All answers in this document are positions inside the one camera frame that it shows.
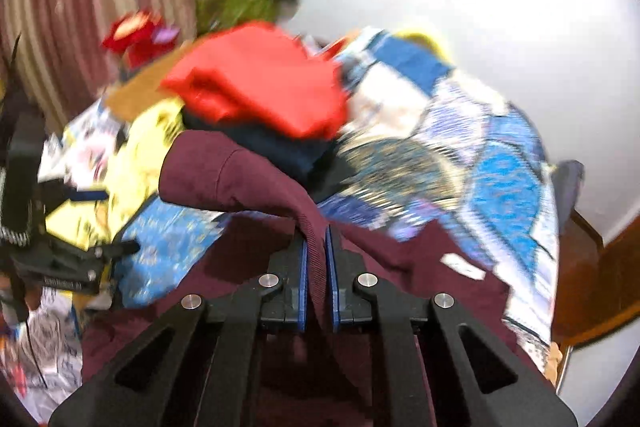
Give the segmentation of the yellow duck blanket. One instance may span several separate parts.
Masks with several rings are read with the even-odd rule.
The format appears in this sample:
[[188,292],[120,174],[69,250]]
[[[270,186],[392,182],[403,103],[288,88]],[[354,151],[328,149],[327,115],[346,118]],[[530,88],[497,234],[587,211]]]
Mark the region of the yellow duck blanket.
[[110,243],[144,202],[156,193],[164,158],[184,127],[178,98],[165,98],[140,114],[127,140],[96,165],[90,190],[107,199],[64,202],[46,218],[47,230],[80,248]]

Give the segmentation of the dark navy folded garment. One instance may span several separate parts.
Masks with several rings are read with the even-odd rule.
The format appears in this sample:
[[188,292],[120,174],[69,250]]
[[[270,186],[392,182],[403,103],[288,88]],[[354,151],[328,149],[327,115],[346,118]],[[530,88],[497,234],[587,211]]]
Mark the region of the dark navy folded garment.
[[337,156],[337,141],[294,140],[260,124],[211,124],[181,109],[188,130],[221,132],[236,144],[265,157],[274,167],[298,182],[315,202],[343,190],[355,169]]

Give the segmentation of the blue patchwork bedspread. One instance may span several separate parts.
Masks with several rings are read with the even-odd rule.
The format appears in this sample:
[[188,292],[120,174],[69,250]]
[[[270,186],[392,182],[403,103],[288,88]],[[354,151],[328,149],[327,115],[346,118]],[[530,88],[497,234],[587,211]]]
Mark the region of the blue patchwork bedspread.
[[355,174],[320,205],[398,241],[440,225],[460,248],[446,265],[508,285],[506,321],[541,361],[558,283],[556,169],[498,90],[395,34],[367,27],[323,49],[294,37],[340,65],[346,92],[346,122],[331,140]]

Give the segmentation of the wooden bedside desk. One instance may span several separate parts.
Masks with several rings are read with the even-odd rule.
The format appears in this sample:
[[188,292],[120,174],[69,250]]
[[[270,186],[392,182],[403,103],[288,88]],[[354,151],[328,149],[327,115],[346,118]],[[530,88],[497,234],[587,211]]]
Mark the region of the wooden bedside desk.
[[145,65],[134,77],[115,88],[105,100],[106,108],[118,120],[133,122],[156,103],[175,95],[160,87],[168,72],[193,48],[195,42],[183,43],[156,61]]

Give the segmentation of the red folded garment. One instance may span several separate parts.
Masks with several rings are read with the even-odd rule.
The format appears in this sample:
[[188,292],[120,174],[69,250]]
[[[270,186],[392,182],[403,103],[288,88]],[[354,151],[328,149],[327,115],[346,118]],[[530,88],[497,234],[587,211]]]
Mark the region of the red folded garment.
[[266,23],[201,39],[160,87],[214,124],[263,124],[291,139],[331,140],[347,117],[340,65]]

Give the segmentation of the red plush toy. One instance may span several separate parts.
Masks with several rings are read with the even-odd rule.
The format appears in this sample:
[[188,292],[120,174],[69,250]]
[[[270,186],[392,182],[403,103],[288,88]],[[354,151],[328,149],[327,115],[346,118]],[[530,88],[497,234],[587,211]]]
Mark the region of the red plush toy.
[[138,69],[175,49],[180,32],[160,14],[140,10],[112,23],[101,46],[118,56],[127,68]]

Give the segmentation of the brown wooden door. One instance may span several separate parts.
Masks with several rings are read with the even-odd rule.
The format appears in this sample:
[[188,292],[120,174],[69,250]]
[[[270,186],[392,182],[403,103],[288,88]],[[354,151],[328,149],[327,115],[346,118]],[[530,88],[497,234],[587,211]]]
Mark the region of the brown wooden door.
[[590,343],[639,316],[639,221],[610,243],[574,211],[560,236],[552,340]]

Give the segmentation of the yellow curved bed rail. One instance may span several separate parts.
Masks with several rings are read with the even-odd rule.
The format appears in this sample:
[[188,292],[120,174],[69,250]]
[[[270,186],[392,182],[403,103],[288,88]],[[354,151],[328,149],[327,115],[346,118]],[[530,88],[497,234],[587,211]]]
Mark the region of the yellow curved bed rail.
[[395,34],[396,37],[413,42],[417,46],[430,50],[439,60],[447,61],[447,55],[439,43],[431,36],[421,31],[403,30]]

